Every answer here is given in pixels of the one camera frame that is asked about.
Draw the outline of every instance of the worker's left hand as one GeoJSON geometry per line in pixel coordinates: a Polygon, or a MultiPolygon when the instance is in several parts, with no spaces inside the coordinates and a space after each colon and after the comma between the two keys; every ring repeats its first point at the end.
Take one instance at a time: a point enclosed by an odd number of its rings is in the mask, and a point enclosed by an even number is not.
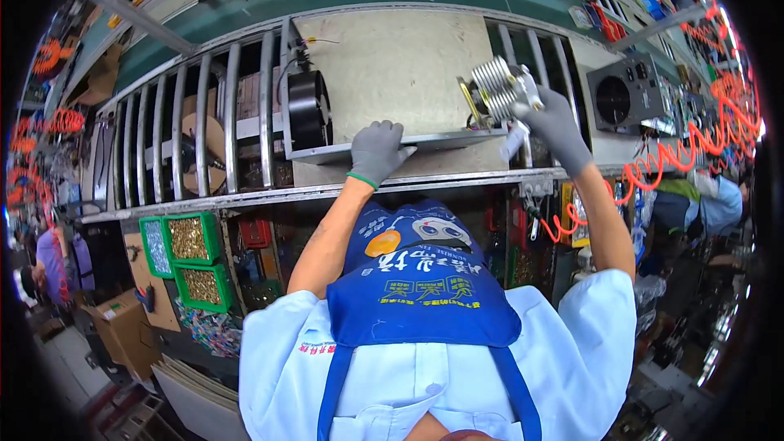
{"type": "Polygon", "coordinates": [[[403,162],[417,151],[417,147],[400,147],[403,125],[389,120],[373,121],[357,133],[351,142],[351,167],[349,176],[365,181],[378,189],[403,162]]]}

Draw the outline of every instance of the blue apron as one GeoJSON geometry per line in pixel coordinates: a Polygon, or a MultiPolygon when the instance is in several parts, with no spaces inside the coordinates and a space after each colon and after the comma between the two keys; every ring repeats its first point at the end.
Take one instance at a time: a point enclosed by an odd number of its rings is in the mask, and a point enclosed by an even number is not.
{"type": "Polygon", "coordinates": [[[520,317],[482,262],[463,224],[438,201],[391,213],[363,208],[349,240],[344,275],[327,287],[336,348],[318,413],[327,441],[355,348],[438,342],[487,346],[525,441],[540,441],[539,414],[509,345],[520,317]]]}

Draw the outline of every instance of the cartoon eye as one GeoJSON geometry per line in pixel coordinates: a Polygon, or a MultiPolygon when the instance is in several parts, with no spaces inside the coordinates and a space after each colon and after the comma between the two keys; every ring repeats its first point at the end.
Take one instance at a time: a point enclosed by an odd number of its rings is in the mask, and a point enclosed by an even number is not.
{"type": "Polygon", "coordinates": [[[427,235],[436,235],[438,233],[438,229],[435,229],[433,227],[429,227],[429,226],[426,226],[426,225],[420,226],[419,230],[421,230],[422,233],[425,233],[427,235]]]}
{"type": "Polygon", "coordinates": [[[463,236],[463,232],[461,232],[461,231],[459,231],[457,229],[451,229],[449,227],[446,227],[444,229],[444,233],[446,233],[449,236],[455,237],[455,238],[460,238],[460,237],[463,236]]]}

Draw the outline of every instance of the apron strap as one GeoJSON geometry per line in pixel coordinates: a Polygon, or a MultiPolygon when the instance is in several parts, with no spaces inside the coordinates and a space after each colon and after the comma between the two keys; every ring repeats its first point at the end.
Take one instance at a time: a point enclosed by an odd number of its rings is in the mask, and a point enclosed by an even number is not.
{"type": "Polygon", "coordinates": [[[324,385],[324,397],[321,399],[321,408],[318,411],[318,441],[329,440],[329,429],[332,427],[332,418],[338,410],[340,392],[343,390],[343,383],[351,366],[352,355],[354,355],[354,348],[335,345],[335,352],[332,354],[332,362],[329,363],[327,372],[327,382],[324,385]]]}
{"type": "Polygon", "coordinates": [[[520,419],[520,426],[523,429],[523,439],[525,441],[542,441],[542,423],[539,420],[539,412],[536,410],[528,386],[525,385],[523,375],[517,368],[515,357],[512,351],[506,348],[489,347],[490,355],[498,368],[501,381],[509,393],[509,401],[512,408],[520,419]]]}

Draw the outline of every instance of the shirt button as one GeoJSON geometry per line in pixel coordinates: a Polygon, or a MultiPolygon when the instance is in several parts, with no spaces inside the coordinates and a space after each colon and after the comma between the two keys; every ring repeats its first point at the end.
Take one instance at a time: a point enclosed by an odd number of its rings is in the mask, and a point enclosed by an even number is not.
{"type": "Polygon", "coordinates": [[[443,389],[444,387],[441,385],[438,385],[437,383],[431,383],[425,388],[425,392],[427,392],[427,395],[437,395],[438,393],[441,393],[441,390],[443,389]]]}

